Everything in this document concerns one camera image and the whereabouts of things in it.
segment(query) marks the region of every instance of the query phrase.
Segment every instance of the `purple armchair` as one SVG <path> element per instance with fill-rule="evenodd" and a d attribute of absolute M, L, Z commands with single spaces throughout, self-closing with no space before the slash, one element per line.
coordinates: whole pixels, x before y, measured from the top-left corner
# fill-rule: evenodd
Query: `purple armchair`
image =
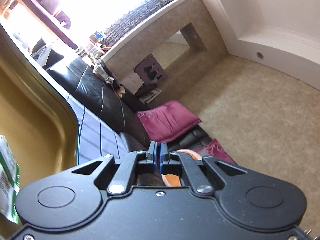
<path fill-rule="evenodd" d="M 10 9 L 13 9 L 17 5 L 18 1 L 14 1 L 10 5 Z M 72 49 L 78 48 L 78 45 L 76 45 L 69 37 L 68 30 L 70 29 L 71 21 L 63 11 L 59 11 L 55 15 L 52 15 L 40 4 L 43 0 L 21 1 L 64 43 L 66 43 Z"/>

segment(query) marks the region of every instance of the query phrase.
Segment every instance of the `snack bag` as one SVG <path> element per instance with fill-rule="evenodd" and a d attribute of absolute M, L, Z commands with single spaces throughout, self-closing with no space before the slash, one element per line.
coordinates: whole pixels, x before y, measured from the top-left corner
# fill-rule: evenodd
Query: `snack bag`
<path fill-rule="evenodd" d="M 14 160 L 6 138 L 0 135 L 0 213 L 19 223 L 14 202 L 19 192 L 19 166 Z"/>

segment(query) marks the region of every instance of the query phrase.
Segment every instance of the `yellow container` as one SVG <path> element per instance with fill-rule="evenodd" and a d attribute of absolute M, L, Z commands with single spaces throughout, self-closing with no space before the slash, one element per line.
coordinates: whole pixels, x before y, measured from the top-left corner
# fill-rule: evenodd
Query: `yellow container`
<path fill-rule="evenodd" d="M 0 24 L 0 134 L 20 167 L 21 188 L 76 165 L 79 124 L 55 89 L 65 91 L 21 52 L 6 22 Z M 0 236 L 19 227 L 0 214 Z"/>

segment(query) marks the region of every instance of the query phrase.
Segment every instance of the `leather couch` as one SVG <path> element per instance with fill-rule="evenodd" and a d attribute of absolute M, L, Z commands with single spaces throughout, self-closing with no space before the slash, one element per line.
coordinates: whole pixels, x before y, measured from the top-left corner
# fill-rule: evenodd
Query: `leather couch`
<path fill-rule="evenodd" d="M 135 114 L 137 111 L 147 110 L 148 107 L 130 91 L 126 90 L 123 98 L 119 99 L 111 87 L 96 77 L 92 68 L 76 54 L 65 56 L 46 71 L 96 115 L 97 119 L 101 119 L 120 135 L 123 148 L 128 152 L 149 147 L 148 134 Z M 195 149 L 207 145 L 210 141 L 208 134 L 200 126 L 196 126 L 168 143 L 168 149 Z"/>

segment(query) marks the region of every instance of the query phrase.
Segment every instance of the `stone wall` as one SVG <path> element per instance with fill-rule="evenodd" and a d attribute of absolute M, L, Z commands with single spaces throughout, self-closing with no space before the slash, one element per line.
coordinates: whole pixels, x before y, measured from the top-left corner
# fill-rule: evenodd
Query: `stone wall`
<path fill-rule="evenodd" d="M 105 28 L 106 38 L 100 43 L 113 46 L 139 23 L 172 1 L 174 0 L 145 0 L 142 5 L 122 16 L 111 27 Z"/>

